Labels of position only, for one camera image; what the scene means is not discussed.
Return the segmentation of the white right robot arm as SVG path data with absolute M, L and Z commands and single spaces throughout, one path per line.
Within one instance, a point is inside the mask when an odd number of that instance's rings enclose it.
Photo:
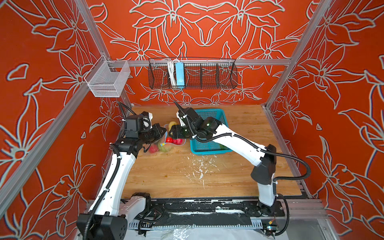
M 178 109 L 177 118 L 180 124 L 171 127 L 170 137 L 195 140 L 203 144 L 215 142 L 248 160 L 254 166 L 251 177 L 258 185 L 261 205 L 271 207 L 275 203 L 278 196 L 276 185 L 279 180 L 299 181 L 305 180 L 311 175 L 311 168 L 306 162 L 292 155 L 277 153 L 273 145 L 257 144 L 232 131 L 224 123 L 213 117 L 203 119 L 191 107 L 178 106 Z M 298 177 L 276 177 L 277 157 L 299 162 L 305 166 L 305 174 Z

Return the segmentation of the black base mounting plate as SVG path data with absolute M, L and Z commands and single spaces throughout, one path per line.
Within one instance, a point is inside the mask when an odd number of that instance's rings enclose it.
M 238 214 L 246 217 L 285 217 L 285 206 L 278 200 L 271 206 L 259 203 L 257 198 L 168 198 L 152 199 L 149 209 L 136 219 L 154 219 L 171 214 Z

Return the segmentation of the red round fruit toy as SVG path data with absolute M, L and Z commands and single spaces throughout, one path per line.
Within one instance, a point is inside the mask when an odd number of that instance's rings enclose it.
M 182 145 L 184 143 L 184 140 L 183 139 L 177 139 L 175 140 L 175 144 L 176 145 Z

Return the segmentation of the light blue flat box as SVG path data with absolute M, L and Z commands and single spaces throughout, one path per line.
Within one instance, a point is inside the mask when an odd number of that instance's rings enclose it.
M 180 89 L 183 89 L 185 87 L 184 63 L 176 62 L 175 70 L 176 70 L 177 87 Z

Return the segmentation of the clear plastic wall bin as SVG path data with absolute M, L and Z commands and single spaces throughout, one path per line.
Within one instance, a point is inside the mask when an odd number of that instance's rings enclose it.
M 101 55 L 85 76 L 85 82 L 97 98 L 119 98 L 130 75 L 128 61 L 109 61 Z

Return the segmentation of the teal plastic perforated basket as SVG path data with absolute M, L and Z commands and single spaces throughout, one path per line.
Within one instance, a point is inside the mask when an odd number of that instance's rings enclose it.
M 211 138 L 214 134 L 213 131 L 210 130 L 210 127 L 213 126 L 216 127 L 216 122 L 221 122 L 225 126 L 228 126 L 228 121 L 225 115 L 224 110 L 222 109 L 196 109 L 195 112 L 203 119 L 203 130 L 207 131 L 205 135 L 199 134 L 199 138 L 202 141 L 205 141 L 207 137 Z M 199 156 L 206 156 L 206 155 L 221 155 L 230 153 L 232 150 L 220 150 L 219 143 L 216 143 L 214 141 L 209 142 L 199 142 L 196 139 L 190 140 L 190 148 L 191 152 L 195 155 Z

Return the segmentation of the aluminium frame rail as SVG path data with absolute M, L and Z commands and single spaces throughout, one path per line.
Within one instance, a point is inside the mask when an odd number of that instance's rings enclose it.
M 171 59 L 149 59 L 149 60 L 121 60 L 107 61 L 108 66 L 112 68 L 122 68 L 125 63 L 130 67 L 148 67 L 150 64 L 166 64 Z M 179 60 L 187 64 L 232 64 L 236 66 L 288 66 L 291 59 L 187 59 Z

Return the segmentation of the yellow green potato toy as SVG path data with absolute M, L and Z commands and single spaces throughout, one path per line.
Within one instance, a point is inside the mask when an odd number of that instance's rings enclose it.
M 169 125 L 168 125 L 168 130 L 170 131 L 172 129 L 172 127 L 175 126 L 175 125 L 178 125 L 178 123 L 175 122 L 175 121 L 170 122 Z

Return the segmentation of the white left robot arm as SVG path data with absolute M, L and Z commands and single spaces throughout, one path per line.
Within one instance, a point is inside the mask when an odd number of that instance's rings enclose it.
M 122 204 L 128 175 L 140 150 L 160 140 L 166 129 L 152 122 L 152 113 L 142 112 L 125 117 L 124 134 L 110 144 L 110 167 L 95 201 L 76 222 L 84 240 L 123 240 L 129 223 L 146 210 L 149 195 L 137 194 Z

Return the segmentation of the green cabbage toy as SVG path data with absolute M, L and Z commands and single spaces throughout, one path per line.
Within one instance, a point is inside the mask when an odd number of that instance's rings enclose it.
M 172 149 L 172 146 L 169 145 L 168 143 L 160 143 L 158 144 L 158 149 L 160 152 L 167 153 Z

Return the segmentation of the clear zip top bag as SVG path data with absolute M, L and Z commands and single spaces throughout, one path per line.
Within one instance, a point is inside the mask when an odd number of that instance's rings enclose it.
M 150 154 L 154 154 L 157 152 L 167 153 L 172 148 L 177 146 L 183 146 L 185 143 L 186 143 L 185 139 L 173 139 L 172 137 L 169 136 L 168 132 L 166 132 L 160 140 L 151 144 L 149 148 L 149 153 Z

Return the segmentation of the red radish toy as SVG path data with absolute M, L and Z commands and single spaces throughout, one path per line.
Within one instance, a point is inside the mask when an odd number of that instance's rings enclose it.
M 150 154 L 154 154 L 154 153 L 157 153 L 159 151 L 159 147 L 157 145 L 151 145 L 148 152 Z

